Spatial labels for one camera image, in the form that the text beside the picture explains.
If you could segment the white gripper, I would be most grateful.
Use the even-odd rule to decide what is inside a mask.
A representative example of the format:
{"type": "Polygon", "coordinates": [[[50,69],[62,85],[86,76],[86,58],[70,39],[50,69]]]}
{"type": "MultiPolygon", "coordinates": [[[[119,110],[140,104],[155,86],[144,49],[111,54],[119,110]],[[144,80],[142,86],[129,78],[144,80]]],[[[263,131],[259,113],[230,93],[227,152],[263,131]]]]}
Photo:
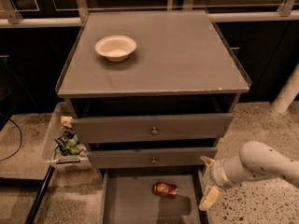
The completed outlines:
{"type": "Polygon", "coordinates": [[[224,194],[223,189],[231,189],[234,183],[228,178],[224,171],[224,160],[214,161],[207,156],[201,156],[200,159],[209,168],[210,179],[217,186],[207,186],[198,208],[206,211],[211,208],[224,194]]]}

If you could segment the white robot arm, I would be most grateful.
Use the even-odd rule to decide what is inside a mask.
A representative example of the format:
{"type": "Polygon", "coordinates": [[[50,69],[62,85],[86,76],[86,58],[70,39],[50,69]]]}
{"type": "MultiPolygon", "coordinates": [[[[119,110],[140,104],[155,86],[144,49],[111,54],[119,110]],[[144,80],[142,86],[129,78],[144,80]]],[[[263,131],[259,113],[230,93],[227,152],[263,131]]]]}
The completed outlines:
{"type": "Polygon", "coordinates": [[[215,161],[202,156],[201,160],[209,173],[209,184],[198,206],[201,211],[211,208],[226,189],[235,188],[243,182],[281,178],[299,188],[299,161],[258,141],[247,142],[229,159],[215,161]]]}

